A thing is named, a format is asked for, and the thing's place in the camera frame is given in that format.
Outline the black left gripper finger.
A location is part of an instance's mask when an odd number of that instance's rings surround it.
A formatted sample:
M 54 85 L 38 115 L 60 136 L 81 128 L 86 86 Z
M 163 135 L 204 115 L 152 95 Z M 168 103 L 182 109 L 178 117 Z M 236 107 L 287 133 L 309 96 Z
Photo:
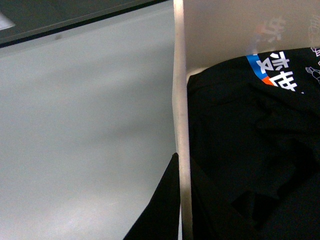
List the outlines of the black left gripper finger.
M 179 155 L 174 153 L 148 205 L 124 239 L 177 240 L 179 221 Z

